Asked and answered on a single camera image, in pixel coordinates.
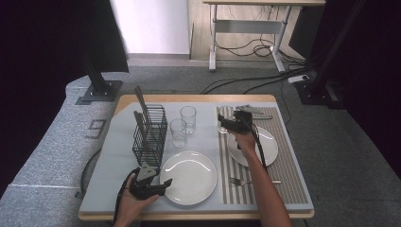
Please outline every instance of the tripod base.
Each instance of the tripod base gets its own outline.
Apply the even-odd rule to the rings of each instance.
[[[304,105],[326,105],[329,109],[343,110],[342,106],[342,88],[335,81],[327,81],[325,90],[322,94],[313,94],[312,83],[294,83],[298,96]]]
[[[107,88],[104,93],[95,91],[91,83],[85,95],[78,98],[76,105],[91,105],[93,101],[113,102],[123,82],[121,80],[105,80],[105,82]]]

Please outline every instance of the white table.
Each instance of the white table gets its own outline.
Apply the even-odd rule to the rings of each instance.
[[[171,136],[169,133],[167,134],[163,163],[177,152],[194,150],[207,155],[217,169],[220,169],[219,154],[217,152],[217,120],[214,118],[215,113],[211,107],[213,105],[217,107],[221,105],[245,104],[277,107],[275,98],[269,95],[145,95],[144,99],[147,104],[155,101],[160,104],[163,103],[166,108],[167,119],[169,120],[179,117],[180,107],[184,105],[193,105],[198,110],[197,121],[200,124],[197,126],[196,134],[193,135],[195,137],[188,139],[188,143],[184,148],[174,148],[171,144]],[[126,175],[137,167],[136,159],[131,151],[133,143],[132,135],[136,125],[136,123],[132,122],[134,120],[133,116],[131,116],[133,110],[141,110],[136,97],[132,95],[122,96],[118,102],[115,116],[109,128],[87,193],[79,209],[78,215],[80,219],[113,219],[113,210],[118,189]],[[283,124],[281,115],[277,115],[276,119]],[[305,184],[301,170],[299,167],[297,168],[297,175],[302,178],[302,182]],[[158,183],[158,177],[155,178],[154,182]],[[314,209],[307,191],[306,194],[308,197],[307,206],[309,208],[300,209],[298,204],[286,204],[291,218],[313,217]],[[219,198],[220,191],[218,188],[215,188],[212,195],[206,201],[191,206],[181,206],[169,201],[166,197],[161,197],[154,205],[147,207],[138,218],[141,220],[259,218],[255,204],[223,204],[219,202]]]
[[[209,70],[216,71],[216,33],[264,33],[278,35],[274,46],[270,47],[271,54],[279,72],[286,69],[278,52],[283,40],[292,6],[323,6],[324,0],[203,0],[204,4],[213,6],[212,15],[212,45],[210,47]],[[219,20],[218,5],[247,5],[247,6],[287,6],[286,17],[283,21],[246,21],[246,20]]]

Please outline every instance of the table frame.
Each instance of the table frame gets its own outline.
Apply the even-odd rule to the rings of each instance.
[[[146,102],[276,102],[271,95],[144,95]],[[124,95],[120,97],[115,108],[114,115],[129,106],[132,102],[138,102],[135,95]],[[314,210],[308,213],[289,213],[290,218],[312,218]],[[112,220],[111,213],[85,213],[79,212],[78,217],[82,220]],[[141,213],[137,219],[140,220],[239,220],[260,219],[259,214],[254,211],[245,212],[213,212],[213,213]]]
[[[292,6],[322,6],[324,0],[203,0],[204,4],[213,6],[213,18],[211,22],[212,28],[212,44],[210,47],[209,70],[216,71],[216,33],[264,33],[276,34],[274,46],[270,47],[274,62],[280,73],[286,69],[281,61],[279,53],[281,42],[283,41],[284,32],[286,31],[288,17],[291,13]],[[286,16],[283,21],[245,21],[245,20],[219,20],[218,5],[249,5],[249,6],[286,6]]]

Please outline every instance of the fork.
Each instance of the fork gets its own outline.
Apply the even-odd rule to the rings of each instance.
[[[234,184],[234,185],[237,185],[237,186],[243,186],[246,183],[252,183],[252,182],[247,182],[247,181],[244,181],[244,180],[238,179],[238,178],[229,178],[229,182]],[[274,183],[274,184],[280,184],[281,183],[280,180],[272,180],[271,182]]]

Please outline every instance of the wall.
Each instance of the wall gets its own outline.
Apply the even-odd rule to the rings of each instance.
[[[111,2],[127,54],[189,54],[187,0]]]

